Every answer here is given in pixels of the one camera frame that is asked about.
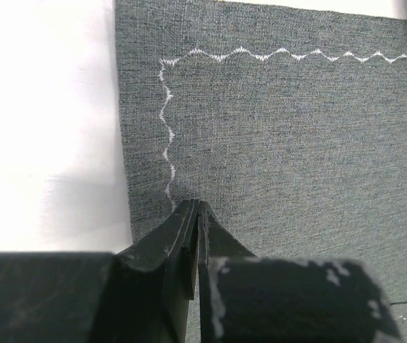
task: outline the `white background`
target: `white background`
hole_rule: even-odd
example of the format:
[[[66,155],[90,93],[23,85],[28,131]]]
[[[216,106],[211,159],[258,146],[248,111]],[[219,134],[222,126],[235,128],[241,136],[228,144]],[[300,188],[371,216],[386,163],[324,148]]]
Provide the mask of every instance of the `white background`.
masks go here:
[[[407,19],[407,0],[250,0]],[[131,243],[113,4],[0,1],[0,250]]]

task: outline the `gray cloth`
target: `gray cloth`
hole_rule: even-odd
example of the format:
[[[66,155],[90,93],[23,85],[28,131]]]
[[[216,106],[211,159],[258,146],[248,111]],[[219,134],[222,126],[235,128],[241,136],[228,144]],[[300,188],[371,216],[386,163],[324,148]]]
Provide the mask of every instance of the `gray cloth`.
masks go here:
[[[118,0],[134,239],[204,199],[255,254],[361,259],[407,301],[405,55],[407,21]]]

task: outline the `white surface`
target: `white surface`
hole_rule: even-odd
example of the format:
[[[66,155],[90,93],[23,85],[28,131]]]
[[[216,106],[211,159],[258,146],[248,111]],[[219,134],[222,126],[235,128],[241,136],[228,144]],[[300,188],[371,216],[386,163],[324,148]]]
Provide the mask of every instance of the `white surface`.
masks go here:
[[[250,0],[407,18],[407,0]],[[110,0],[0,1],[0,250],[131,243]]]

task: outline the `cloth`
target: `cloth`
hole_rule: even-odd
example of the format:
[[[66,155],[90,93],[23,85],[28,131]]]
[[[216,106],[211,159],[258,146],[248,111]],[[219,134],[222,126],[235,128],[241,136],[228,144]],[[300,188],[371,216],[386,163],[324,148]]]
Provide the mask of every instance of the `cloth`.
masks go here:
[[[118,0],[116,57],[134,241],[199,198],[259,256],[361,259],[407,301],[407,21]]]

